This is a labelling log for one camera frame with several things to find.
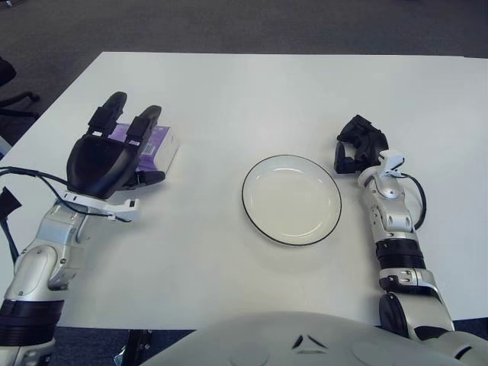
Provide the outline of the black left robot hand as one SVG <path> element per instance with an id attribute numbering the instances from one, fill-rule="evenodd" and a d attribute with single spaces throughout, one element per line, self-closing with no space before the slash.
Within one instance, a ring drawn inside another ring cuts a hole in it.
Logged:
<path id="1" fill-rule="evenodd" d="M 103 200 L 116 191 L 135 190 L 165 180 L 161 171 L 137 169 L 162 108 L 151 105 L 136 116 L 121 141 L 110 138 L 127 94 L 117 91 L 98 107 L 87 132 L 76 141 L 66 165 L 70 191 Z"/>

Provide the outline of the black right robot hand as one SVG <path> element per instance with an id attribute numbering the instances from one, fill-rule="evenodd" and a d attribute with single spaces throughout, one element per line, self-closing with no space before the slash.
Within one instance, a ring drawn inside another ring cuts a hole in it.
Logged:
<path id="1" fill-rule="evenodd" d="M 336 139 L 334 169 L 337 174 L 363 172 L 380 165 L 380 152 L 389 149 L 385 134 L 360 115 L 355 115 Z"/>

